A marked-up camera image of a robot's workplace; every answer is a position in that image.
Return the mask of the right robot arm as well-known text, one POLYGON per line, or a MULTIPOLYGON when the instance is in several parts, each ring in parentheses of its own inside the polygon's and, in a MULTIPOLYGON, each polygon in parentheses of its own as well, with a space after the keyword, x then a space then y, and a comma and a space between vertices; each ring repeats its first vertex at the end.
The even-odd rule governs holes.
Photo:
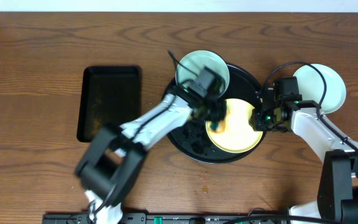
POLYGON ((262 106, 250 122, 258 131, 293 132, 321 159, 323 169, 316 202, 293 207, 300 214, 358 223, 358 142, 346 136, 323 114, 319 103, 303 100, 295 88, 260 93, 262 106))

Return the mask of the light blue plate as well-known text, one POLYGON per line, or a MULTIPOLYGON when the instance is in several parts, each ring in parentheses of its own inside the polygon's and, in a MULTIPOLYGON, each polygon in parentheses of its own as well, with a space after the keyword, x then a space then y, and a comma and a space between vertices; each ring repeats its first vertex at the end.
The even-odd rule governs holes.
POLYGON ((175 81, 181 84, 185 80, 195 80, 200 71, 208 67, 224 80, 221 86, 222 96, 229 86, 230 74, 226 62, 218 54, 207 50, 196 50, 185 55, 177 65, 175 81))
MULTIPOLYGON (((317 68, 323 75, 326 81, 326 95, 321 105, 321 109, 325 113, 332 113, 338 110, 346 100, 346 86, 341 76, 332 68, 314 63, 313 66, 317 68)), ((303 100, 313 100, 319 102, 324 85, 323 81, 313 68, 304 65, 300 67, 294 74, 297 78, 299 92, 303 100)))

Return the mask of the yellow plate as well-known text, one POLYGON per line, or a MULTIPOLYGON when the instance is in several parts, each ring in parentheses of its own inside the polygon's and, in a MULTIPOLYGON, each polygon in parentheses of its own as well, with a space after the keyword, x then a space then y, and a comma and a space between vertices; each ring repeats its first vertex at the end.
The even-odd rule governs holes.
POLYGON ((206 133, 211 142, 223 151, 239 154, 247 152, 262 140, 262 131, 254 131, 249 124, 254 106, 250 103, 230 98, 225 100, 227 105, 226 125, 223 132, 215 133, 208 128, 206 133))

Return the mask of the green and yellow sponge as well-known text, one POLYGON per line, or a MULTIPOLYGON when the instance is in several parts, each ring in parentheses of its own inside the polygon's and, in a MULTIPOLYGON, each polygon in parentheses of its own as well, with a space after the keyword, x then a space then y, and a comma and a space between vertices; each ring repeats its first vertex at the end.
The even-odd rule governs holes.
POLYGON ((227 109, 213 111, 209 115, 208 128, 215 133, 223 132, 226 125, 227 109))

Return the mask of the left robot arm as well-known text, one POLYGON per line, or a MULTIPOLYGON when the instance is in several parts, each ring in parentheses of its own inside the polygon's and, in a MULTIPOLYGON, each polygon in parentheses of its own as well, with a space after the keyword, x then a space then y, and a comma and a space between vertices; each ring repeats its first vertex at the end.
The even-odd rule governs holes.
POLYGON ((141 117, 119 127, 103 126, 75 168, 89 200, 89 223, 118 223, 121 202, 133 188, 149 150, 193 118, 220 121, 226 106, 220 86, 174 86, 141 117))

